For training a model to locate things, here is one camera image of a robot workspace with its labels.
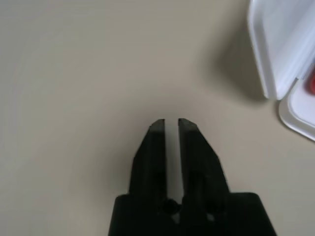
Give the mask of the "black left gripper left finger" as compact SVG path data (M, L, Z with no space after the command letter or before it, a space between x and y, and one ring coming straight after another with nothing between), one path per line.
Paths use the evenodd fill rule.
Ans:
M153 122L133 159L129 193L155 200L167 198L165 120Z

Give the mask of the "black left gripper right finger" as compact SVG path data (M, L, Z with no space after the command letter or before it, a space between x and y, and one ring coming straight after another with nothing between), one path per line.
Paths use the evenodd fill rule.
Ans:
M229 187L220 159L192 121L178 120L184 197L206 211L223 211Z

